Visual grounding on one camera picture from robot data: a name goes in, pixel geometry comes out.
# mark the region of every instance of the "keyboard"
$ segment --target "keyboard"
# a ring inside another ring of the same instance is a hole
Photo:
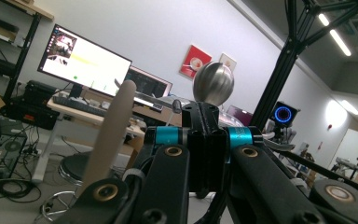
[[[64,105],[76,110],[81,110],[83,112],[89,113],[89,114],[93,114],[93,115],[97,115],[100,117],[104,117],[106,115],[106,111],[105,110],[101,110],[98,109],[96,107],[93,107],[91,105],[85,105],[83,103],[80,103],[78,101],[73,101],[71,99],[65,98],[65,97],[61,97],[61,96],[53,96],[53,102],[54,104],[57,105]]]
[[[161,111],[162,111],[162,105],[154,104],[154,103],[148,102],[148,101],[143,100],[143,99],[138,98],[138,97],[134,97],[134,98],[133,98],[133,102],[134,102],[136,105],[147,106],[147,107],[149,107],[151,110],[157,111],[157,112],[159,112],[159,113],[161,113]]]

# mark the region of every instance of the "ceiling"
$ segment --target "ceiling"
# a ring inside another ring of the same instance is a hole
[[[288,25],[283,0],[241,0],[250,8],[283,42],[288,36]],[[314,1],[319,5],[345,2],[342,0]],[[303,10],[303,1],[297,0],[297,15]],[[326,12],[324,15],[333,21],[343,11]],[[319,20],[315,20],[310,34],[322,28]],[[351,51],[345,56],[330,35],[326,35],[310,45],[300,55],[313,72],[332,91],[333,97],[339,102],[347,100],[358,110],[358,14],[340,25],[338,34]],[[358,115],[352,115],[358,121]]]

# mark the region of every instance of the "table leg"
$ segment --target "table leg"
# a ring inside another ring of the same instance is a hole
[[[39,157],[39,160],[37,161],[36,168],[34,169],[34,175],[32,176],[33,183],[38,184],[43,182],[43,178],[46,172],[46,167],[48,166],[48,158],[50,157],[51,145],[55,140],[59,122],[61,122],[62,119],[63,119],[63,113],[60,113],[53,127],[53,130],[51,131],[50,137],[48,139],[48,143],[46,144],[45,148],[43,149],[43,152]]]

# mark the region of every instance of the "red poster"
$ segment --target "red poster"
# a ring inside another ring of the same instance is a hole
[[[211,59],[211,56],[191,45],[180,68],[180,72],[188,77],[194,78],[197,71],[199,71],[203,65],[210,62]]]

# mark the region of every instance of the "stool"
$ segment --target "stool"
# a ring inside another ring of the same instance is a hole
[[[90,152],[78,153],[72,156],[65,157],[64,159],[62,159],[58,170],[60,176],[69,183],[80,187],[83,183],[83,174],[85,172],[87,162],[89,161],[89,157]],[[75,193],[76,190],[61,191],[48,197],[43,202],[40,208],[41,215],[34,220],[34,223],[36,223],[37,220],[41,217],[43,217],[49,222],[52,222],[52,217],[64,213],[74,204],[74,202],[76,201]],[[56,202],[58,202],[62,206],[62,209],[51,211],[53,204]]]

